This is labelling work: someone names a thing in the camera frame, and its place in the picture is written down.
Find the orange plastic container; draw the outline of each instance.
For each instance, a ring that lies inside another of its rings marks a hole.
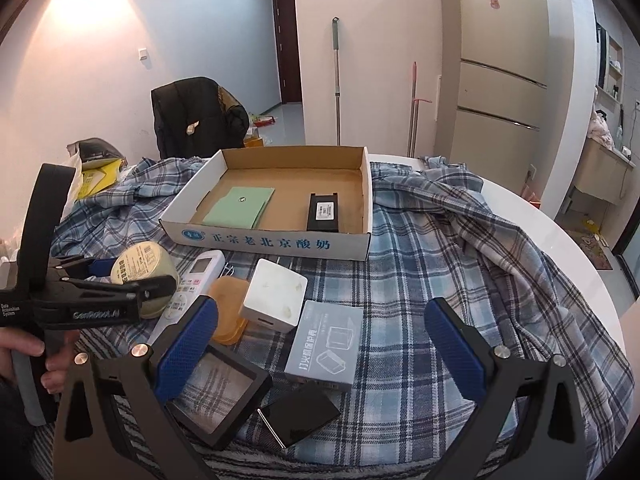
[[[238,342],[247,320],[240,317],[240,308],[249,289],[247,280],[233,276],[220,276],[207,294],[218,304],[218,327],[211,337],[221,345],[233,345]]]

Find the metal screw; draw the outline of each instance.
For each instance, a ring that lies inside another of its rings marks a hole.
[[[131,355],[133,355],[133,357],[142,357],[146,355],[148,351],[149,351],[149,347],[144,343],[140,343],[139,345],[135,345],[131,349]]]
[[[554,355],[553,362],[556,366],[564,368],[566,366],[566,358],[563,355]]]
[[[494,354],[500,359],[508,359],[511,357],[511,350],[509,350],[505,345],[498,345],[494,348]]]
[[[74,362],[77,365],[83,365],[85,362],[89,360],[89,356],[85,352],[79,353],[75,358]]]

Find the dark wooden door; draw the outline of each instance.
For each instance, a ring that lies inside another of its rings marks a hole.
[[[276,26],[276,51],[282,102],[301,103],[302,83],[300,82],[296,0],[273,0],[273,17]]]

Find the white power adapter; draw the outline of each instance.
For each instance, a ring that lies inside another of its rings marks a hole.
[[[276,332],[290,332],[300,320],[306,282],[304,276],[293,270],[259,260],[240,317]]]

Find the green folder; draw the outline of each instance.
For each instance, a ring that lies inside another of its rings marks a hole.
[[[232,187],[204,217],[204,225],[253,229],[260,220],[273,187]]]

